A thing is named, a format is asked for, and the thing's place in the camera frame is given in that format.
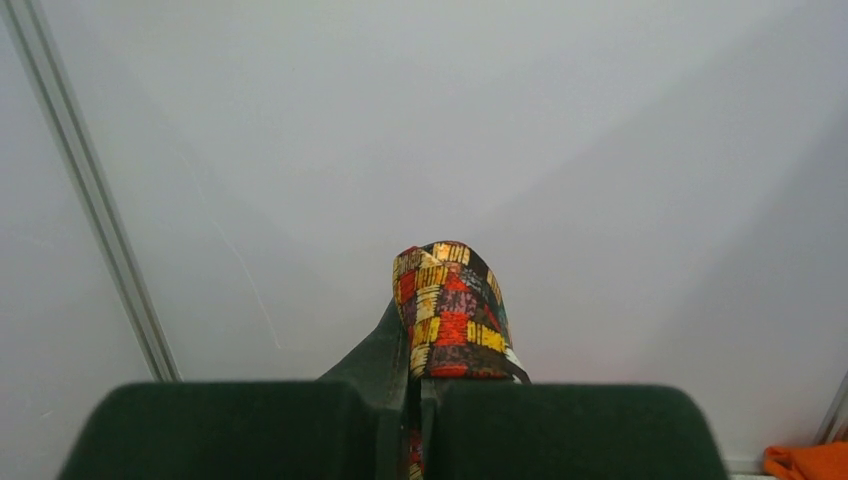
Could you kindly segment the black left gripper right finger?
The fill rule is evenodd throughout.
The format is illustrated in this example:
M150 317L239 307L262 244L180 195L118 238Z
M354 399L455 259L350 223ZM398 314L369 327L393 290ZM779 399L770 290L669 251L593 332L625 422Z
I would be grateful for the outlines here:
M706 417L647 384L448 381L426 401L426 479L725 479Z

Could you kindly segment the red checkered patterned tie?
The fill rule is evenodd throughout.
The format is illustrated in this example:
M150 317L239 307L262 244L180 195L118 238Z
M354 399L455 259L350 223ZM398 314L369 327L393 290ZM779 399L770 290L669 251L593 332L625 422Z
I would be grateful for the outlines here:
M513 350L497 278L468 245L404 250L393 261L392 286L409 347L407 472L422 479L437 405L450 384L530 378Z

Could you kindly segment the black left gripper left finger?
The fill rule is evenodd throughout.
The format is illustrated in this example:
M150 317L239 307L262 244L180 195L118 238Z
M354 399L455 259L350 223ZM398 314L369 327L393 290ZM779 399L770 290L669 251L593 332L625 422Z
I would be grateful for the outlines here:
M375 329L309 381L132 383L92 411L63 479L404 479L405 329Z

